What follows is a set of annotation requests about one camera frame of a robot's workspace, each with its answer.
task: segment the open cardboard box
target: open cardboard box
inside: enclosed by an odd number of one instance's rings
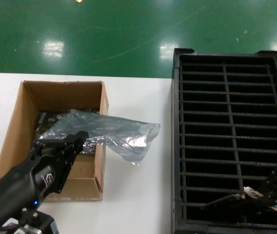
[[[107,115],[108,106],[103,82],[22,82],[0,154],[0,178],[28,156],[38,112],[99,109]],[[95,155],[79,154],[61,194],[52,193],[46,201],[102,200],[105,154],[101,145]]]

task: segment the green epoxy floor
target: green epoxy floor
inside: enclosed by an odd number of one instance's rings
[[[277,50],[277,0],[0,1],[0,72],[170,78],[175,47]]]

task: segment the black crate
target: black crate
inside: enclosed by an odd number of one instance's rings
[[[272,209],[226,223],[200,209],[277,165],[277,52],[175,49],[172,87],[172,232],[277,234]]]

